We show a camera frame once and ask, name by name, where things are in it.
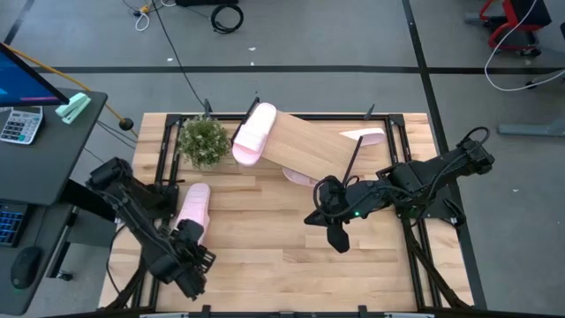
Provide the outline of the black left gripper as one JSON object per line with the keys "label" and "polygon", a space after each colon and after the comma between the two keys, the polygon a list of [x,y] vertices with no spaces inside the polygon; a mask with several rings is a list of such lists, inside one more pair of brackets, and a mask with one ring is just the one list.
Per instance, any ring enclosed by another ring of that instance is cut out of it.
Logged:
{"label": "black left gripper", "polygon": [[204,226],[201,223],[181,220],[177,224],[177,238],[172,240],[174,269],[171,280],[181,292],[191,300],[196,300],[205,292],[206,273],[215,263],[216,255],[202,243]]}

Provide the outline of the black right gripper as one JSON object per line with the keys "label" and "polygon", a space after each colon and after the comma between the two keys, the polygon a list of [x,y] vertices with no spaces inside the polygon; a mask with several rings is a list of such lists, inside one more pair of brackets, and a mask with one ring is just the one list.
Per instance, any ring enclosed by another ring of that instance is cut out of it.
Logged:
{"label": "black right gripper", "polygon": [[361,204],[365,198],[366,182],[359,177],[350,177],[343,183],[335,176],[327,176],[313,188],[315,210],[304,219],[304,223],[328,226],[328,243],[338,253],[346,253],[350,250],[350,239],[342,223],[358,217],[366,219]]}

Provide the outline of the pink foam slide sandal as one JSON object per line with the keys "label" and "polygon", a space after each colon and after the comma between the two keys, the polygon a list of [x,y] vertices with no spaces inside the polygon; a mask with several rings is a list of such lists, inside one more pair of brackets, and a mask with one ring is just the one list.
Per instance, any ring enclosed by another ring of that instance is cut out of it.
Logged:
{"label": "pink foam slide sandal", "polygon": [[318,180],[307,177],[306,175],[303,175],[286,167],[282,167],[282,173],[290,182],[301,186],[314,187],[318,183]]}
{"label": "pink foam slide sandal", "polygon": [[250,167],[259,161],[276,115],[276,107],[268,102],[261,102],[253,109],[233,140],[232,154],[237,163]]}
{"label": "pink foam slide sandal", "polygon": [[208,214],[208,203],[210,201],[210,194],[211,194],[211,190],[207,184],[197,183],[191,185],[185,196],[185,200],[183,202],[182,208],[178,213],[177,220],[174,226],[174,228],[176,229],[178,222],[185,219],[188,220],[189,229],[190,229],[191,220],[201,223],[204,226],[204,235],[202,237],[202,243],[204,241],[204,237],[207,232],[207,227],[209,226],[209,222],[210,222],[210,216]]}

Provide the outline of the wooden shelf with black legs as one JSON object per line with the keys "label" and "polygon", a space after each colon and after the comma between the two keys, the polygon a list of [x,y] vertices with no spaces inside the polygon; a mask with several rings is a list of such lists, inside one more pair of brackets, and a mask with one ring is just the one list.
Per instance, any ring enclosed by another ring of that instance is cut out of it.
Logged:
{"label": "wooden shelf with black legs", "polygon": [[[259,103],[251,107],[241,125]],[[232,146],[241,125],[232,136]],[[352,138],[277,109],[275,123],[259,160],[320,181],[329,175],[343,177],[357,144]]]}

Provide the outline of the green artificial plant black pot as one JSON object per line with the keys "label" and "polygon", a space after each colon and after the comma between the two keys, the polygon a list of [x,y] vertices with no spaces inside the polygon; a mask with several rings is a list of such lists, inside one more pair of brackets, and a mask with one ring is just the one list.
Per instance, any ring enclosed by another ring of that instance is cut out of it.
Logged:
{"label": "green artificial plant black pot", "polygon": [[177,152],[196,170],[214,168],[230,151],[227,130],[215,119],[197,115],[179,130]]}

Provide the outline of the black office desk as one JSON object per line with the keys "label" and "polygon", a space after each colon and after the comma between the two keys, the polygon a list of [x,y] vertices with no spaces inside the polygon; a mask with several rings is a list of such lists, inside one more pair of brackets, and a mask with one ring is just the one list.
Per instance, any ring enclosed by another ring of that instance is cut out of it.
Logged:
{"label": "black office desk", "polygon": [[[22,315],[28,309],[51,255],[74,208],[112,222],[115,214],[83,185],[70,179],[108,95],[89,92],[91,102],[71,124],[53,107],[44,109],[44,126],[27,146],[0,142],[0,202],[27,203],[30,215],[15,247],[0,246],[0,314]],[[23,249],[40,249],[32,284],[19,290],[11,267]]]}

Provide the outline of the black computer mouse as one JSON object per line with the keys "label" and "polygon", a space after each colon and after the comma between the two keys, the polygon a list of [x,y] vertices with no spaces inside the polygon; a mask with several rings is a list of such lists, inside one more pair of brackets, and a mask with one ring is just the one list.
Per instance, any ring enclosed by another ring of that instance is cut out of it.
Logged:
{"label": "black computer mouse", "polygon": [[24,290],[35,280],[40,265],[42,250],[37,246],[22,249],[11,266],[11,284]]}

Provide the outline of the mint green stapler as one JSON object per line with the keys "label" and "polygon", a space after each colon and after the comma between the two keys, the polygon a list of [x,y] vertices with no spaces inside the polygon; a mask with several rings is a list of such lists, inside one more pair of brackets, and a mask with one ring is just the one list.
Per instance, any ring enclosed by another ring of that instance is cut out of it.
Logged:
{"label": "mint green stapler", "polygon": [[92,99],[84,93],[77,93],[72,96],[68,104],[56,108],[56,114],[62,121],[70,125],[88,106]]}

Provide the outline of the black keyboard blue backlight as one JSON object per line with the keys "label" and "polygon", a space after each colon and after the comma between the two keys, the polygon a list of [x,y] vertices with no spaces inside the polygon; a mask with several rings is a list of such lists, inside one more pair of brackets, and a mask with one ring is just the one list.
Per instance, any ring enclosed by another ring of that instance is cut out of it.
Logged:
{"label": "black keyboard blue backlight", "polygon": [[0,247],[15,247],[25,227],[26,204],[0,201]]}

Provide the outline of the grey desk calculator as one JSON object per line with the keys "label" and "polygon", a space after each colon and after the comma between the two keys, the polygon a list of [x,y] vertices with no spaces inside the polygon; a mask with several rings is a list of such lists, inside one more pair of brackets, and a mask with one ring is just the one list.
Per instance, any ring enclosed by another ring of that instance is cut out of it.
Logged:
{"label": "grey desk calculator", "polygon": [[0,130],[0,141],[31,145],[42,124],[42,106],[12,108],[3,129]]}

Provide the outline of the computer monitor blue screen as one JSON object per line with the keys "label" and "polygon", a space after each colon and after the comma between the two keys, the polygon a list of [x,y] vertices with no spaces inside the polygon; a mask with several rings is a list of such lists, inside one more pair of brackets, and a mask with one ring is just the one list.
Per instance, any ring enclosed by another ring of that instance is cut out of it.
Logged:
{"label": "computer monitor blue screen", "polygon": [[0,106],[60,106],[69,99],[0,43]]}

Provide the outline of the red and black rolling stool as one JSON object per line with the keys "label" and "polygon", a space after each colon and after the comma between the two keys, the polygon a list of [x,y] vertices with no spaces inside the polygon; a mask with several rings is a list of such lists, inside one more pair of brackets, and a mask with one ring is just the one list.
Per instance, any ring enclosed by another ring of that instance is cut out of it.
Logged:
{"label": "red and black rolling stool", "polygon": [[486,0],[479,13],[467,13],[464,21],[490,32],[487,44],[495,54],[515,51],[523,57],[541,54],[536,33],[552,23],[544,0],[502,0],[502,15],[487,15],[495,0]]}

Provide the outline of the black aluminium table frame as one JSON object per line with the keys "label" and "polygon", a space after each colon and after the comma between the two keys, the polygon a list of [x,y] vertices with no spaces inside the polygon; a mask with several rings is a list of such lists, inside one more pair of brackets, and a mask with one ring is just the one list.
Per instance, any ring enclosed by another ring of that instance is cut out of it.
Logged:
{"label": "black aluminium table frame", "polygon": [[[174,142],[181,114],[145,113],[133,157],[136,178],[149,184],[172,176]],[[379,127],[392,128],[396,161],[404,158],[427,160],[436,156],[433,137],[425,113],[392,116],[361,114],[296,114],[318,129],[339,133]],[[391,165],[387,142],[363,147],[352,175],[375,179],[375,171]],[[129,308],[153,306],[160,312],[201,312],[211,306],[220,312],[261,314],[300,312],[322,316],[324,312],[358,311],[368,306],[372,312],[412,311],[417,304],[447,307],[447,301],[431,290],[431,280],[419,264],[408,256],[401,220],[392,208],[373,213],[366,220],[346,226],[351,250],[336,252],[327,242],[326,230],[304,224],[314,210],[312,189],[296,185],[283,175],[282,168],[260,160],[251,168],[236,164],[229,155],[209,171],[193,170],[179,161],[176,180],[179,205],[195,183],[211,187],[211,222],[204,245],[217,255],[207,273],[206,292],[196,301],[186,298],[179,288],[160,284],[148,273],[129,301]],[[464,302],[485,308],[476,265],[472,264],[470,235],[442,220],[426,220],[420,227],[427,234],[435,266],[451,289]]]}

